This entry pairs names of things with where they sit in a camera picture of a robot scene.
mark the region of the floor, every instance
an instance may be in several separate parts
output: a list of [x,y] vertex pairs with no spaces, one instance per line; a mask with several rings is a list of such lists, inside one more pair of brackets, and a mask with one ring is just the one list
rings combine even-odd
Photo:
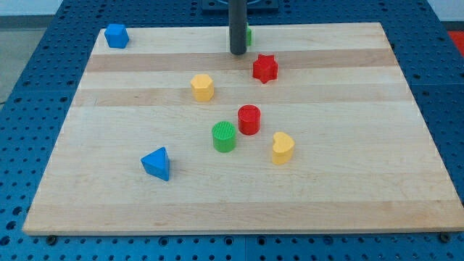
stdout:
[[44,32],[45,28],[0,29],[0,109]]

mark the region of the black metal pole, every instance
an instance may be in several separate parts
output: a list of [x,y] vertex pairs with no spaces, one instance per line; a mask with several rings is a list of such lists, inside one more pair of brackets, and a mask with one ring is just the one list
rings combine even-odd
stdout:
[[247,52],[247,0],[229,0],[229,38],[231,53]]

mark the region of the blue triangular prism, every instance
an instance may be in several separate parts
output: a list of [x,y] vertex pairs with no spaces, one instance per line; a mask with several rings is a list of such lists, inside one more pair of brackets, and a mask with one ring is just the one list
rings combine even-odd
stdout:
[[165,147],[146,155],[141,162],[148,174],[164,181],[169,180],[169,157]]

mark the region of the green cylinder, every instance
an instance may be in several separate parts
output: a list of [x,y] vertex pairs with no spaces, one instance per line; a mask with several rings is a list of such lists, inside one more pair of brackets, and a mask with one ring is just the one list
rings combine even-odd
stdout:
[[235,126],[228,122],[218,122],[212,127],[212,145],[219,152],[231,152],[236,145]]

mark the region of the blue pegboard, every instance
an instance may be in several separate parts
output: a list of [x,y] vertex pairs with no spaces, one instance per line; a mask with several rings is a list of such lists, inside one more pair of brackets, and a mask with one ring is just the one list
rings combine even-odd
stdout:
[[[251,25],[381,22],[461,199],[464,63],[425,0],[279,0]],[[21,227],[100,28],[226,25],[197,0],[64,0],[0,114],[0,260],[464,260],[464,233],[26,236]]]

